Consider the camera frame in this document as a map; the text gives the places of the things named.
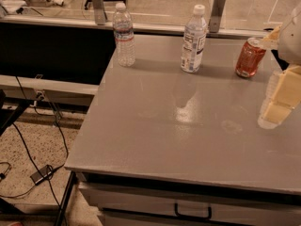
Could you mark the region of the white rounded gripper body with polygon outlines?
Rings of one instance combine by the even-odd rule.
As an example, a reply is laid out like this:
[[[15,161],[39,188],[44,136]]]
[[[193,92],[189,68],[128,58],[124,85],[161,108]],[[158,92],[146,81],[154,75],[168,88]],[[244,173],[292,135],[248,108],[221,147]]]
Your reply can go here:
[[[285,18],[279,32],[278,55],[290,64],[301,64],[301,3]]]

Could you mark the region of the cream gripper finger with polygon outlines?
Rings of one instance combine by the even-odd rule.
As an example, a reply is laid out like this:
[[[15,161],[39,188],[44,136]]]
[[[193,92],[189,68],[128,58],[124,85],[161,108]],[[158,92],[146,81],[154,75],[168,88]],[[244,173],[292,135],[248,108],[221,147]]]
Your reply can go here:
[[[275,27],[268,35],[260,39],[259,47],[264,50],[276,50],[281,26]]]
[[[273,71],[262,102],[258,125],[274,129],[281,125],[301,103],[301,66],[290,65],[285,71]]]

